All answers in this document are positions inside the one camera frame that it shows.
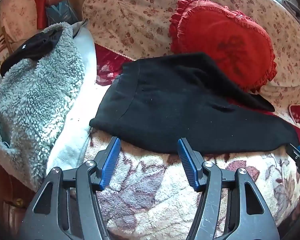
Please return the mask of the teal patterned bag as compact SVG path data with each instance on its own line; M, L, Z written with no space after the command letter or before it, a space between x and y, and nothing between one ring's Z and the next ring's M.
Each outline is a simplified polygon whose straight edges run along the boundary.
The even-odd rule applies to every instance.
M48 25L60 22L74 24L78 22L77 15L73 10L69 0L62 0L57 4L46 7Z

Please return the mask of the small black garment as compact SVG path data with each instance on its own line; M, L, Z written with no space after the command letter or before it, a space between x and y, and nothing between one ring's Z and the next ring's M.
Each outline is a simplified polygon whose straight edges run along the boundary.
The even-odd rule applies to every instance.
M26 40L1 64L1 77L4 77L10 68L22 59L38 61L43 56L50 53L57 45L62 32L63 29L61 27L57 27L56 29L50 29L47 32L39 32Z

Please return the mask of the floral beige quilt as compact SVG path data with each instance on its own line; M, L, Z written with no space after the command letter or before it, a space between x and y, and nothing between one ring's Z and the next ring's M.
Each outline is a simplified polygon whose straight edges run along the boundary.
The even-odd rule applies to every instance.
M95 43L132 59L202 51L300 123L300 23L275 0L84 0Z

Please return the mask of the wooden nightstand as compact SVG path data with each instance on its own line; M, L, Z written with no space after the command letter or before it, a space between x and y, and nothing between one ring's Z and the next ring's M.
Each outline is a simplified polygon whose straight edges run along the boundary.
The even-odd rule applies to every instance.
M0 165L0 222L16 236L35 192Z

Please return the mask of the red and white plush blanket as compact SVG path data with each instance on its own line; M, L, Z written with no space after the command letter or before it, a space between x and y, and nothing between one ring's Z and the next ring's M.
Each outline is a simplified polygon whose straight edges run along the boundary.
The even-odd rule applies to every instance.
M96 46L99 102L133 62ZM93 129L85 158L95 155L112 135ZM98 194L107 229L115 239L181 239L194 216L199 194L187 183L177 152L144 150L123 140L109 187ZM300 175L282 148L269 152L205 154L219 167L245 167L265 197L281 236L300 236Z

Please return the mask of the grey fleece jacket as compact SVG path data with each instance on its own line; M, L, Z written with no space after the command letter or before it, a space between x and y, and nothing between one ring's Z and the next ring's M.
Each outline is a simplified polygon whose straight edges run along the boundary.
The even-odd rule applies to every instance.
M38 61L22 59L0 75L0 165L37 190L55 166L76 167L83 159L97 103L97 61L84 22L53 24L63 29L55 48Z

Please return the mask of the black knit pants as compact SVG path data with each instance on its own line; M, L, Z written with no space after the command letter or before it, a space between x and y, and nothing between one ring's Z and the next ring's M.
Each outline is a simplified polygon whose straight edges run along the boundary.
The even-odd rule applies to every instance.
M144 150L172 154L185 138L202 154L300 144L274 106L241 90L203 53L125 63L90 126Z

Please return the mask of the red heart ruffled pillow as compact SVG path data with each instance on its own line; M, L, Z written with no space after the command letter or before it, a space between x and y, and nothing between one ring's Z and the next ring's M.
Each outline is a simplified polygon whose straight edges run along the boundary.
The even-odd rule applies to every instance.
M277 74L268 33L241 11L211 0L178 0L169 33L173 53L209 55L245 91L260 90Z

